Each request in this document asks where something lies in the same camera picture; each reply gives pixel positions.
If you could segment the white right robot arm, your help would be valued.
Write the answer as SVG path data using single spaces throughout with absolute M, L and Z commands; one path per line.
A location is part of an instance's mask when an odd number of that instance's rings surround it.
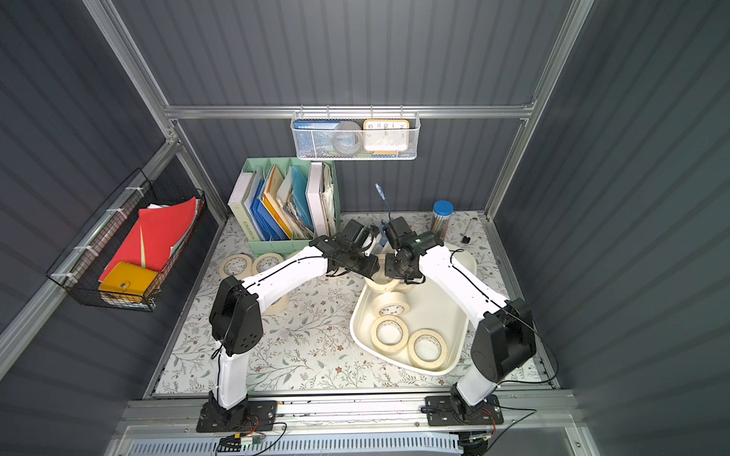
M 471 368 L 453 386 L 452 409 L 480 406 L 515 369 L 536 355 L 532 311 L 522 298 L 508 300 L 481 281 L 435 234 L 410 228 L 393 218 L 384 228 L 395 250 L 385 260 L 386 276 L 407 282 L 435 283 L 467 315 L 475 328 Z

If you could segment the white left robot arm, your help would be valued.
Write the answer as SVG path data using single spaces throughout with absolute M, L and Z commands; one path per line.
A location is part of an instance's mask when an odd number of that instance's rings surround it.
M 262 273 L 221 281 L 209 315 L 217 342 L 212 355 L 218 362 L 217 384 L 210 393 L 214 405 L 228 412 L 246 403 L 249 353 L 263 337 L 262 314 L 312 279 L 338 271 L 370 279 L 379 270 L 378 258 L 369 253 L 377 237 L 378 228 L 351 220 L 342 231 L 309 241 Z

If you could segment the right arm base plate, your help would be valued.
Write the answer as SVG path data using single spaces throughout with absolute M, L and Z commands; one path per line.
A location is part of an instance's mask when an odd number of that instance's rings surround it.
M 475 406 L 447 395 L 427 396 L 420 412 L 426 415 L 430 427 L 495 427 L 504 423 L 501 406 L 495 395 L 488 396 Z

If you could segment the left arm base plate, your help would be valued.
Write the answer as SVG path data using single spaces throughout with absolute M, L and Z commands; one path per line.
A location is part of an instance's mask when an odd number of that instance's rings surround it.
M 249 431 L 271 431 L 277 418 L 276 401 L 245 400 L 238 406 L 226 410 L 215 399 L 203 404 L 197 433 L 243 433 Z

